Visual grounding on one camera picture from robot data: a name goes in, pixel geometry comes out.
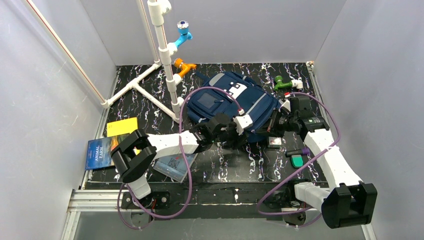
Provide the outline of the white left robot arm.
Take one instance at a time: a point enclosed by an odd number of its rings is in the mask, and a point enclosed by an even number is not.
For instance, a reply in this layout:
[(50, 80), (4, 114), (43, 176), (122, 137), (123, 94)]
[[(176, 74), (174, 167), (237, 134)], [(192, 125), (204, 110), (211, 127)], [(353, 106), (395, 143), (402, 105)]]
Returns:
[(233, 144), (253, 125), (248, 115), (230, 119), (218, 113), (208, 122), (196, 124), (192, 129), (173, 134), (146, 134), (136, 129), (110, 153), (124, 184), (140, 200), (151, 193), (145, 172), (152, 161), (179, 154), (198, 154), (209, 150), (215, 142)]

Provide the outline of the navy blue student backpack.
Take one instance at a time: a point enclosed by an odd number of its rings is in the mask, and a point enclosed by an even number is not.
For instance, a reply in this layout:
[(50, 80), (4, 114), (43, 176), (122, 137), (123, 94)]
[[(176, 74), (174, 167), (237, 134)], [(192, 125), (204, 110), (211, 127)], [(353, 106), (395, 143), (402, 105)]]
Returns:
[(221, 89), (201, 89), (195, 92), (188, 103), (187, 115), (195, 123), (207, 122), (217, 113), (223, 113), (230, 118), (238, 115), (236, 99), (244, 113), (249, 115), (252, 126), (247, 129), (247, 142), (256, 143), (266, 139), (258, 134), (270, 118), (274, 110), (280, 109), (281, 101), (265, 91), (248, 76), (236, 72), (220, 72), (208, 77), (200, 72), (195, 75), (203, 81), (203, 87)]

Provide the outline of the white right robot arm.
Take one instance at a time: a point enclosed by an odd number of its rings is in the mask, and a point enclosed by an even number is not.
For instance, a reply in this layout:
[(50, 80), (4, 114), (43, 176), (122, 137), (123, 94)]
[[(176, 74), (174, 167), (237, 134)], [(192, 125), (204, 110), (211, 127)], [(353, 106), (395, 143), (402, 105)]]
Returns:
[[(295, 92), (288, 95), (290, 113), (277, 112), (271, 117), (270, 130), (297, 133), (313, 158), (282, 180), (257, 203), (262, 203), (275, 191), (286, 186), (289, 200), (295, 199), (320, 212), (325, 224), (331, 228), (343, 228), (370, 224), (377, 201), (378, 191), (373, 183), (365, 183), (352, 170), (337, 144), (341, 139), (338, 125), (334, 125), (337, 137), (333, 138), (328, 123), (322, 116), (314, 115), (310, 101), (317, 98)], [(327, 180), (329, 190), (314, 185), (311, 181), (294, 179), (310, 164), (318, 162)]]

